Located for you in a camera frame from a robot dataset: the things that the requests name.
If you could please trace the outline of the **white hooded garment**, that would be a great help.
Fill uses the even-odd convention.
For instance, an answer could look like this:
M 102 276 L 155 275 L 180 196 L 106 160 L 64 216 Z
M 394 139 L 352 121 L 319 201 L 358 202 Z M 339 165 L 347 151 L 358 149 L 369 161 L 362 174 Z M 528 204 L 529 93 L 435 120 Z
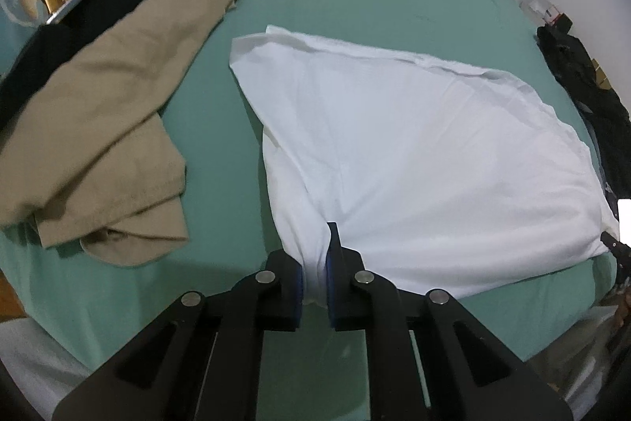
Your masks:
M 465 298 L 594 258 L 618 230 L 589 147 L 513 74 L 278 27 L 229 62 L 312 301 L 333 237 L 403 290 Z

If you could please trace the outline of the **black clothes pile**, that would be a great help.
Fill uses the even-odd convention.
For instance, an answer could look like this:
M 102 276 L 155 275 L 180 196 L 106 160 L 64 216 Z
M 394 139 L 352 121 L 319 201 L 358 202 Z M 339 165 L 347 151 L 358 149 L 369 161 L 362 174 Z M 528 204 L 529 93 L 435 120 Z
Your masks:
M 592 125 L 605 179 L 617 198 L 630 198 L 630 118 L 613 89 L 597 85 L 587 50 L 576 37 L 551 26 L 536 31 L 547 67 Z

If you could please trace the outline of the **beige khaki garment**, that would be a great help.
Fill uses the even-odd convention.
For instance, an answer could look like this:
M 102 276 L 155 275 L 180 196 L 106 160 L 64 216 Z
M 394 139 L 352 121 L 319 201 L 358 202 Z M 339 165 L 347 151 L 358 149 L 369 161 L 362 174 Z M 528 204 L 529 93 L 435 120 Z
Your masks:
M 184 157 L 159 110 L 236 0 L 143 0 L 1 133 L 1 224 L 122 267 L 185 245 Z

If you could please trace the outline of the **white bedside box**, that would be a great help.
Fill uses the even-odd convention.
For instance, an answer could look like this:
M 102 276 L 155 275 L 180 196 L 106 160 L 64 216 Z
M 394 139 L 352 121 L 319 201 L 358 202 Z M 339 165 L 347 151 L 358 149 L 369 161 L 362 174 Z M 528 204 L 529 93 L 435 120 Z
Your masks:
M 520 8 L 538 26 L 550 26 L 563 34 L 572 29 L 573 21 L 549 0 L 522 1 Z

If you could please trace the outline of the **black garment under tablet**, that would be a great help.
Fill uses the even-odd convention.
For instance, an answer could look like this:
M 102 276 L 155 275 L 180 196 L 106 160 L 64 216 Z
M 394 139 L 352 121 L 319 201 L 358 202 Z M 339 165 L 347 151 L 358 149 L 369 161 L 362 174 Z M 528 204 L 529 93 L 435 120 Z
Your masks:
M 43 23 L 27 39 L 1 81 L 1 126 L 6 127 L 51 75 L 143 0 L 82 0 L 59 22 Z

